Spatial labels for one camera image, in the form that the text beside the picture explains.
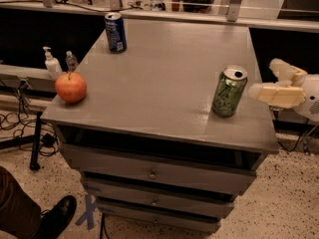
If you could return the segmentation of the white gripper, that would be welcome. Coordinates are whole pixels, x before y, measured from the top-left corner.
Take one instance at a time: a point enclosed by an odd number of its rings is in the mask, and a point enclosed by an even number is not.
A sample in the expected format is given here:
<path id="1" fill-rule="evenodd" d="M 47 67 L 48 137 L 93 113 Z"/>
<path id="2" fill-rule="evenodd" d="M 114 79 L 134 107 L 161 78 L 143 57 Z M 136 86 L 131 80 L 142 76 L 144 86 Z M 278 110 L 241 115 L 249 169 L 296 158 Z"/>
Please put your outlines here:
<path id="1" fill-rule="evenodd" d="M 319 75 L 309 74 L 281 59 L 273 59 L 269 68 L 275 84 L 253 84 L 248 95 L 270 106 L 294 110 L 312 121 L 319 121 Z"/>

